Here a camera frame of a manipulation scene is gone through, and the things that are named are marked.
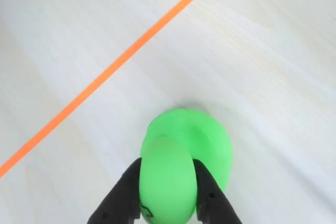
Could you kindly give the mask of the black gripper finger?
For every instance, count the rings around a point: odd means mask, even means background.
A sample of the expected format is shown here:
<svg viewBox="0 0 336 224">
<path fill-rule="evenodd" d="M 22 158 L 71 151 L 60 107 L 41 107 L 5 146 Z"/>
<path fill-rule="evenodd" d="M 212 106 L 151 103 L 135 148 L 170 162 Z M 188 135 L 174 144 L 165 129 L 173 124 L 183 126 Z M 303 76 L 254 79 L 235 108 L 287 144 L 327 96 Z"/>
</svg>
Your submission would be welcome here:
<svg viewBox="0 0 336 224">
<path fill-rule="evenodd" d="M 196 180 L 196 215 L 205 224 L 242 224 L 215 178 L 198 159 L 193 159 Z"/>
<path fill-rule="evenodd" d="M 140 167 L 141 159 L 137 158 L 89 217 L 88 224 L 129 224 L 140 219 Z"/>
</svg>

